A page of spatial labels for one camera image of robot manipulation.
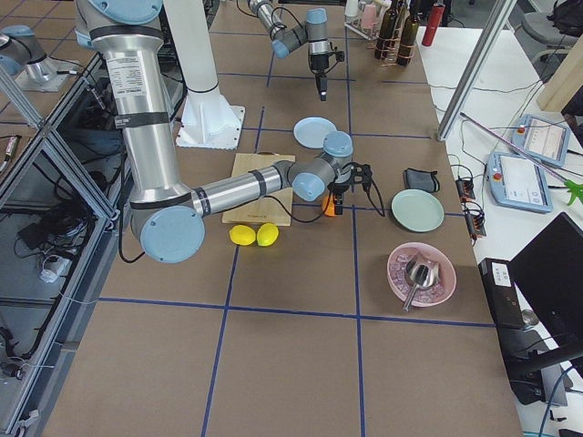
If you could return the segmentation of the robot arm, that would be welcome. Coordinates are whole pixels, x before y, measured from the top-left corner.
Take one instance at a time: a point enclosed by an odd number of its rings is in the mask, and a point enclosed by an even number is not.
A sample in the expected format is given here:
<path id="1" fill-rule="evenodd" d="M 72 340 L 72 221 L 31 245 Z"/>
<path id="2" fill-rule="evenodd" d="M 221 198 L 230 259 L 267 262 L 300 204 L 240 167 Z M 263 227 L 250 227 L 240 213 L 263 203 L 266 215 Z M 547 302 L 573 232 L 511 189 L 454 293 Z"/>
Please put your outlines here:
<path id="1" fill-rule="evenodd" d="M 274 55 L 285 58 L 296 49 L 308 45 L 308 65 L 314 75 L 321 101 L 327 99 L 328 73 L 345 59 L 344 52 L 333 46 L 328 38 L 327 12 L 323 7 L 309 9 L 304 21 L 293 28 L 276 16 L 272 1 L 248 1 L 248 7 L 267 30 Z"/>
<path id="2" fill-rule="evenodd" d="M 158 53 L 167 20 L 178 55 L 187 101 L 179 133 L 171 126 Z M 340 198 L 369 178 L 353 160 L 351 137 L 334 131 L 313 160 L 279 160 L 261 169 L 191 188 L 179 174 L 176 148 L 234 149 L 244 108 L 220 92 L 208 22 L 199 1 L 79 1 L 77 40 L 106 60 L 117 106 L 116 126 L 128 152 L 134 188 L 131 228 L 145 253 L 164 263 L 191 257 L 205 237 L 203 220 L 274 192 L 291 188 L 312 201 L 325 192 Z"/>

